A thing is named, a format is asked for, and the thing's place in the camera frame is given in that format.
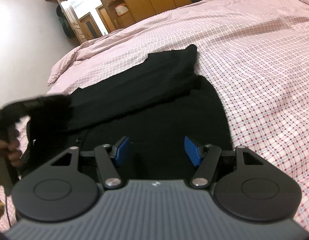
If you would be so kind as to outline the person's left hand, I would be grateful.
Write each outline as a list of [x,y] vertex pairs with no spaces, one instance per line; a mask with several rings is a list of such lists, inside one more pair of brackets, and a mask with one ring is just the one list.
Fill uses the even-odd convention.
[[19,146],[17,138],[11,139],[9,143],[0,139],[0,157],[7,157],[12,166],[19,167],[22,155]]

